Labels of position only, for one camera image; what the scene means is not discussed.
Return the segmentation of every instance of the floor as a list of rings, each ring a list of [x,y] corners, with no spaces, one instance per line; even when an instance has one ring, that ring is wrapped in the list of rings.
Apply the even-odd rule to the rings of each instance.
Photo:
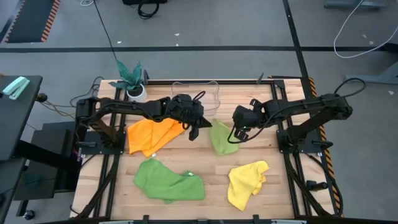
[[[0,27],[6,24],[17,2],[0,1]],[[121,1],[97,0],[97,5],[111,42],[117,47],[117,58],[131,68],[140,61],[152,79],[257,78],[263,72],[266,77],[308,74],[315,79],[318,94],[322,94],[332,92],[346,74],[378,74],[398,60],[397,55],[381,51],[354,59],[334,54],[333,39],[350,10],[325,9],[324,1],[319,0],[249,2],[169,0],[146,21],[138,17],[134,6],[125,6]],[[396,28],[398,2],[383,2],[387,4],[384,9],[356,13],[337,45],[368,49],[384,42]],[[0,73],[43,76],[40,91],[60,105],[86,93],[98,75],[118,78],[94,5],[81,7],[79,3],[61,1],[47,42],[1,42]],[[286,3],[302,51],[295,51],[299,48],[295,48],[290,33]],[[398,35],[392,42],[398,44]],[[268,48],[258,50],[252,46]],[[15,53],[20,49],[28,53]],[[303,55],[305,68],[302,61],[300,66],[296,53]],[[352,83],[342,91],[357,88],[359,84]],[[391,172],[398,157],[394,136],[397,95],[398,86],[370,84],[364,92],[348,99],[354,109],[348,120],[325,125],[328,140],[335,143],[330,151],[344,198],[345,217],[398,220],[398,177]],[[28,123],[40,129],[44,123],[67,120],[35,104]],[[27,126],[23,140],[30,141],[32,134],[33,129]],[[16,218],[17,203],[13,203],[6,223],[67,219],[72,200],[73,193],[64,193],[50,200],[29,202],[28,209],[36,211],[31,221]]]

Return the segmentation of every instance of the white cable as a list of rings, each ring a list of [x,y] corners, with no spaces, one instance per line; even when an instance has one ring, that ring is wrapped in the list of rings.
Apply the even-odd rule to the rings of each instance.
[[[374,50],[377,50],[377,49],[381,48],[384,44],[388,43],[388,42],[393,38],[393,36],[397,33],[397,31],[398,31],[398,26],[397,26],[396,30],[394,31],[394,33],[392,33],[392,35],[390,36],[390,38],[388,38],[388,40],[386,40],[386,41],[385,41],[384,43],[382,43],[380,46],[375,47],[375,48],[373,48],[373,49],[371,49],[371,50],[362,52],[362,53],[357,54],[357,55],[352,55],[352,56],[342,56],[342,55],[338,54],[338,53],[337,53],[337,50],[336,50],[336,40],[337,40],[337,38],[340,36],[341,31],[344,29],[344,26],[346,25],[348,19],[353,15],[353,13],[355,12],[355,10],[362,4],[363,1],[364,1],[364,0],[362,0],[362,1],[355,7],[355,9],[351,12],[351,14],[350,14],[350,15],[347,17],[347,19],[344,21],[343,25],[341,26],[340,31],[338,32],[338,34],[337,34],[337,36],[336,36],[336,38],[335,38],[335,41],[333,42],[333,48],[334,48],[334,50],[335,50],[335,53],[336,53],[337,56],[339,56],[339,57],[341,57],[341,58],[355,58],[355,57],[358,57],[358,56],[360,56],[360,55],[364,55],[364,54],[367,54],[367,53],[372,52],[372,51],[374,51]]]
[[[92,5],[92,4],[94,3],[94,0],[91,0],[90,3],[88,3],[88,4],[83,4],[83,2],[85,2],[85,1],[88,1],[88,0],[81,0],[80,5],[81,5],[81,6],[90,6],[90,5]]]

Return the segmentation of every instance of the orange cloth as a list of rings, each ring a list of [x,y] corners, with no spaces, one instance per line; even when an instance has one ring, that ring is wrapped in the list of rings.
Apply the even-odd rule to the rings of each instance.
[[[127,128],[130,154],[142,151],[146,157],[150,157],[183,132],[182,124],[171,118],[159,123],[148,119],[138,121]]]

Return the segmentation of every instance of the potted plant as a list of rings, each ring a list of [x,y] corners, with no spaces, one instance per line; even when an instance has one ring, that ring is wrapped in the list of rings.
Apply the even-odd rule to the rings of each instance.
[[[129,101],[145,102],[147,92],[141,79],[141,63],[138,62],[132,73],[118,60],[118,68],[122,82],[110,82],[113,87],[126,90]]]

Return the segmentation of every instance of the black and orange striped mat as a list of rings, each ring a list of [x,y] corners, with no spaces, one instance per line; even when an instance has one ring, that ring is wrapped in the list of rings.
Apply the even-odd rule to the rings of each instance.
[[[45,42],[60,7],[60,0],[23,0],[10,27],[7,43]]]

